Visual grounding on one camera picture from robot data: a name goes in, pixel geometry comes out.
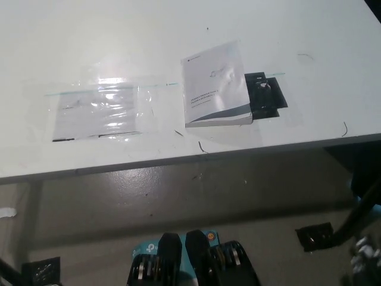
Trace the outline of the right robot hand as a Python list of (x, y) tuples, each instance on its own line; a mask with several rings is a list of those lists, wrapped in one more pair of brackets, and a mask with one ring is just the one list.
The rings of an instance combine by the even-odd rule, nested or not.
[(352, 284), (380, 285), (380, 248), (372, 237), (359, 238), (350, 249)]

